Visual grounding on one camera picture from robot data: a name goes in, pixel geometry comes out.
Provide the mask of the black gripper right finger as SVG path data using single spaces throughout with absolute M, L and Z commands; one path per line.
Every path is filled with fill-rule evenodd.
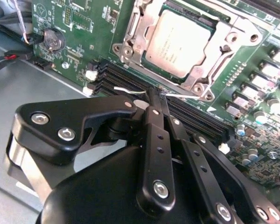
M 197 207 L 204 224 L 280 224 L 278 209 L 201 134 L 188 136 L 170 115 L 166 97 L 161 109 L 174 149 L 193 175 Z

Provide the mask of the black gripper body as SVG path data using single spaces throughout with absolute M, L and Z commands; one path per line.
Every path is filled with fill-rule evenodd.
M 175 205 L 162 217 L 139 207 L 140 150 L 120 149 L 59 183 L 47 198 L 39 224 L 209 224 L 184 166 L 173 165 Z

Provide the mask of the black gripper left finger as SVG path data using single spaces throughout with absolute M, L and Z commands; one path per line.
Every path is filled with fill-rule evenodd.
M 8 158 L 44 205 L 63 180 L 120 149 L 136 147 L 139 207 L 170 212 L 175 183 L 160 95 L 149 89 L 144 101 L 117 95 L 22 105 L 14 115 Z

